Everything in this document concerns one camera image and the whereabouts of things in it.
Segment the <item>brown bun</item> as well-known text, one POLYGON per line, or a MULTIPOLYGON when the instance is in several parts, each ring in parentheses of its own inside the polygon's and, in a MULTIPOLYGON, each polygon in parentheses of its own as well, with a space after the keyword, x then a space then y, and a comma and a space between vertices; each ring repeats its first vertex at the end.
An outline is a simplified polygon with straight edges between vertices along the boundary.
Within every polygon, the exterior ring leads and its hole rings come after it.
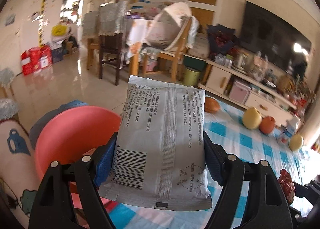
POLYGON ((210 114, 217 113, 220 110, 220 105, 216 99, 206 97, 204 102, 204 111, 210 114))

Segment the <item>giraffe height chart sticker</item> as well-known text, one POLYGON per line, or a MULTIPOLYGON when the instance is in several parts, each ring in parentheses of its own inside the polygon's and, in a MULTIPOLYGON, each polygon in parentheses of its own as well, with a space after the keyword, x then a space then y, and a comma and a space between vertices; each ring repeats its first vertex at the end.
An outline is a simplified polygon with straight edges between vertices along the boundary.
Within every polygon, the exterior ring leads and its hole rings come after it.
POLYGON ((47 6, 47 0, 41 0, 41 9, 40 9, 40 14, 38 18, 38 21, 39 21, 38 41, 39 41, 40 47, 44 46, 43 28, 44 28, 44 15, 45 15, 46 6, 47 6))

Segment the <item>white tv cabinet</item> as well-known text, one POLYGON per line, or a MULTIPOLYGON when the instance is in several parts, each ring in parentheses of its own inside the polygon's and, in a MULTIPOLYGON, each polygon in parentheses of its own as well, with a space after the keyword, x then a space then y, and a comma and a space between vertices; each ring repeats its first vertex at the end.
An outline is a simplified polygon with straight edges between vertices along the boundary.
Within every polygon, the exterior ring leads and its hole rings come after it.
POLYGON ((263 117, 272 116, 277 126, 285 126, 293 118, 296 106, 275 90, 252 79, 242 70, 228 68, 210 59, 206 60, 206 70, 199 87, 208 92, 236 104, 243 109, 255 107, 263 117), (244 104, 229 98, 233 82, 239 80, 250 87, 249 96, 244 104))

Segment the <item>yellow pear left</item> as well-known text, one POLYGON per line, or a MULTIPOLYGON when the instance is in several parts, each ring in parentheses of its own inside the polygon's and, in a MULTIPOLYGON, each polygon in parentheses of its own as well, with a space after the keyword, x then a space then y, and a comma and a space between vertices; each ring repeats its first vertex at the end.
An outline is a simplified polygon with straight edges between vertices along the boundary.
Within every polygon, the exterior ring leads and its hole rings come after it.
POLYGON ((251 107, 244 112, 242 123, 247 129, 257 129, 260 126, 261 122, 262 116, 255 107, 251 107))

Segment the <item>pink plastic bucket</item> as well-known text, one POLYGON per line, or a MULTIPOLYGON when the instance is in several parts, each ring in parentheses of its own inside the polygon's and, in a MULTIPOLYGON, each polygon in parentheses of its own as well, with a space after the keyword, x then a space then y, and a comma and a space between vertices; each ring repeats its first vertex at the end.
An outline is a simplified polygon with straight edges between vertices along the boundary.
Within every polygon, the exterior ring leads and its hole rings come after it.
POLYGON ((97 106, 65 110, 52 118, 40 132, 35 146, 35 166, 43 178, 53 161, 69 164, 86 152, 108 143, 119 130, 118 114, 97 106))

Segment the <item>green trash can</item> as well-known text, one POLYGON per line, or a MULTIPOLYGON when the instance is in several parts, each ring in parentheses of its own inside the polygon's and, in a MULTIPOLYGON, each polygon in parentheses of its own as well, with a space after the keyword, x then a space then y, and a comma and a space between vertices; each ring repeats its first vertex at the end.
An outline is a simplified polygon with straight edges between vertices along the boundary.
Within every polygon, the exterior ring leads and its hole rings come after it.
POLYGON ((187 67, 184 72, 183 84, 194 87, 198 83, 200 71, 187 67))

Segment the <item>dark wooden chair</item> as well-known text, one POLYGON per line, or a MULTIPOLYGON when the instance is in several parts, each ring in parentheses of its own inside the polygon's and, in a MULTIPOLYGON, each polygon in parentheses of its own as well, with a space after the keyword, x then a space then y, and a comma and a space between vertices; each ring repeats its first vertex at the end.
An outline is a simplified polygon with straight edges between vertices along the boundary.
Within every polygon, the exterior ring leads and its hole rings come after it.
POLYGON ((99 38, 99 79, 103 78, 103 65, 115 67, 114 85, 119 84, 120 70, 123 67, 125 55, 127 3, 107 4, 100 7, 98 12, 99 38))

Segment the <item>light wooden chair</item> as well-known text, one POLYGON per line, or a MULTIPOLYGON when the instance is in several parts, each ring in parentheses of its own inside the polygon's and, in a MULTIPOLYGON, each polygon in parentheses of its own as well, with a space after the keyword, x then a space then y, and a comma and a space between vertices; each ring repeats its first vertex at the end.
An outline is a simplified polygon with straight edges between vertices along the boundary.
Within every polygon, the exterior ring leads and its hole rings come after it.
POLYGON ((173 48, 169 50, 161 50, 156 52, 156 59, 160 59, 164 61, 164 63, 160 63, 159 70, 156 71, 148 71, 148 60, 151 58, 151 53, 147 53, 146 49, 144 49, 143 53, 143 67, 142 67, 142 76, 147 77, 150 75, 163 74, 165 73, 165 64, 167 61, 171 63, 171 83, 175 83, 177 81, 177 71, 179 61, 182 59, 183 51, 186 48, 186 42, 189 34, 189 30, 192 24, 192 18, 187 17, 182 29, 181 33, 178 35, 178 40, 175 42, 173 48))

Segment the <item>black television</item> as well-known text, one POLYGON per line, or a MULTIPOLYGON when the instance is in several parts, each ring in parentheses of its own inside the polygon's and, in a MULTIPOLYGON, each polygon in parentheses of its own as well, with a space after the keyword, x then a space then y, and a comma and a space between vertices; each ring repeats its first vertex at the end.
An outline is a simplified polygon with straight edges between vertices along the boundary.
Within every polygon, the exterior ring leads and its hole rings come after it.
POLYGON ((246 2, 240 46, 279 67, 291 71, 293 78, 304 78, 311 42, 301 32, 274 13, 246 2))

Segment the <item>blue round stool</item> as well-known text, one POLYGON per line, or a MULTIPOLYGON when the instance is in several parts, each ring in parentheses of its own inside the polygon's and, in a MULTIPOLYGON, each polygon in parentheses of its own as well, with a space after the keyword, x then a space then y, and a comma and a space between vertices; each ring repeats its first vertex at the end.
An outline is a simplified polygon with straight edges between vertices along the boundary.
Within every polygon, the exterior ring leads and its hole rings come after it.
POLYGON ((62 104, 58 108, 43 115, 38 121, 36 121, 36 123, 30 129, 29 139, 30 139, 32 148, 35 149, 37 144, 37 139, 39 138, 41 131, 44 129, 47 123, 50 120, 52 120, 55 116, 59 115, 60 113, 63 113, 68 109, 87 106, 87 105, 88 105, 87 103, 82 102, 80 100, 73 100, 72 102, 62 104))

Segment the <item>large white wet-wipes pack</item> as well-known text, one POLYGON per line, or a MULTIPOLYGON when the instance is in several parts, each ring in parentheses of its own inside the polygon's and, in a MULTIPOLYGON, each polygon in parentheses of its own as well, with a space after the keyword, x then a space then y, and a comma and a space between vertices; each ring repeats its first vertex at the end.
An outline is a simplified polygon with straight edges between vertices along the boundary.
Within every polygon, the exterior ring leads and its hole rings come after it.
POLYGON ((112 166, 99 195, 170 211, 209 209, 205 92, 131 76, 112 166))

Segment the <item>pink storage box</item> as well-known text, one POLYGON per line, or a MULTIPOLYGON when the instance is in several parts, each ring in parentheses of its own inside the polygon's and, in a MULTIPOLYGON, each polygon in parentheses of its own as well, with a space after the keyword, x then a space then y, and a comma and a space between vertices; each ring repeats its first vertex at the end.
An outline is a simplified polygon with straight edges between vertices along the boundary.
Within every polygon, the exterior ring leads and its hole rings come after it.
POLYGON ((246 83, 239 80, 233 82, 232 88, 229 93, 229 98, 244 104, 249 96, 250 87, 246 83))

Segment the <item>red black snack wrapper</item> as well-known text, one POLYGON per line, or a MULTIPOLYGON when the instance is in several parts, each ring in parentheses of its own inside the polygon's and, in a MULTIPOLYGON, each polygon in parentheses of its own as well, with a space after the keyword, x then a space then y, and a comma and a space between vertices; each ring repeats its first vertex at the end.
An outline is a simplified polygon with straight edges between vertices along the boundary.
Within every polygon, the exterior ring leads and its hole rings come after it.
POLYGON ((290 173, 285 169, 281 169, 278 182, 283 190, 288 205, 291 205, 295 198, 296 189, 290 173))

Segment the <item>red apple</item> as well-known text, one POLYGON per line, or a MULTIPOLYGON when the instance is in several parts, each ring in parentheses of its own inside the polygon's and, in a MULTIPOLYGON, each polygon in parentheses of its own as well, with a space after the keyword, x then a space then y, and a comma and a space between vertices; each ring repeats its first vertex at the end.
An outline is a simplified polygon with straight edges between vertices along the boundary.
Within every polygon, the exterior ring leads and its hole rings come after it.
POLYGON ((259 129, 263 134, 267 135, 274 130, 275 126, 275 119, 272 116, 266 116, 262 119, 259 129))

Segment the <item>yellow pear right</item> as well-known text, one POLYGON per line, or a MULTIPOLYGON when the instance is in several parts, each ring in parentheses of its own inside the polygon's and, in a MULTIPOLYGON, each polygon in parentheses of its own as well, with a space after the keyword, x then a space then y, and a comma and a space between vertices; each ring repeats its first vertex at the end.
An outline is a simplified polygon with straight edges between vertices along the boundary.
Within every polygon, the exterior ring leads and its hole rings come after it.
POLYGON ((295 152, 302 147, 303 143, 304 143, 304 138, 302 137, 302 135, 296 133, 295 135, 293 135, 293 137, 289 141, 289 148, 293 152, 295 152))

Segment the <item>blue white checkered tablecloth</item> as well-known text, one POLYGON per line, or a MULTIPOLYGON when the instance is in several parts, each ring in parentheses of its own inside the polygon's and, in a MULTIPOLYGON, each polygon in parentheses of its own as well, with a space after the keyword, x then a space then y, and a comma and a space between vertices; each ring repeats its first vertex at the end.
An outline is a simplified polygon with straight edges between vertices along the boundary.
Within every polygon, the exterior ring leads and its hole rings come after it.
MULTIPOLYGON (((292 152, 277 143, 274 132, 264 135, 248 130, 242 124, 243 112, 222 101, 216 117, 207 117, 204 129, 213 143, 242 161, 257 163, 266 160, 276 176, 287 170, 293 181, 304 185, 319 175, 319 154, 306 147, 292 152)), ((160 211, 117 204, 109 213, 116 228, 204 228, 213 209, 194 212, 160 211)))

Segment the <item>yellow pear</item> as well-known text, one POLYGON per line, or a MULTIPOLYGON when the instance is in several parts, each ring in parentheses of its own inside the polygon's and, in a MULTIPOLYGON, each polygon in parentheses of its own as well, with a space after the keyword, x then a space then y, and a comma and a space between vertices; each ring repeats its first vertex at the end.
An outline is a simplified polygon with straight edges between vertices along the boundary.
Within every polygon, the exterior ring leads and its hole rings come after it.
POLYGON ((251 107, 244 112, 242 123, 247 129, 257 129, 260 126, 261 122, 262 116, 255 107, 251 107))
POLYGON ((302 137, 302 135, 296 133, 295 135, 293 135, 293 137, 289 141, 289 148, 293 152, 295 152, 302 147, 303 143, 304 143, 304 138, 302 137))

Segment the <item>white patterned sofa cushion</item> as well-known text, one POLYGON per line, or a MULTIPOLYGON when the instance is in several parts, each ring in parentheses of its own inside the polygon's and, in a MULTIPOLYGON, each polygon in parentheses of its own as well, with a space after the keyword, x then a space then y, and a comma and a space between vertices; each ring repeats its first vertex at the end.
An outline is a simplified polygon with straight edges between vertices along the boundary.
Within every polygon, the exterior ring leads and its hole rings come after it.
POLYGON ((1 121, 1 200, 23 228, 39 185, 29 134, 15 120, 1 121))

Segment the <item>red gift boxes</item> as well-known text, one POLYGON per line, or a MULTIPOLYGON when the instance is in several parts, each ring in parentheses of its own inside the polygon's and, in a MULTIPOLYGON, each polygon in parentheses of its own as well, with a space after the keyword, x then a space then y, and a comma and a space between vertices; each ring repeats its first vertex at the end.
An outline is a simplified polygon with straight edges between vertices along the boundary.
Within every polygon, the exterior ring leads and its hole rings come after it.
POLYGON ((52 51, 49 46, 33 47, 21 54, 22 74, 27 76, 51 66, 52 51))

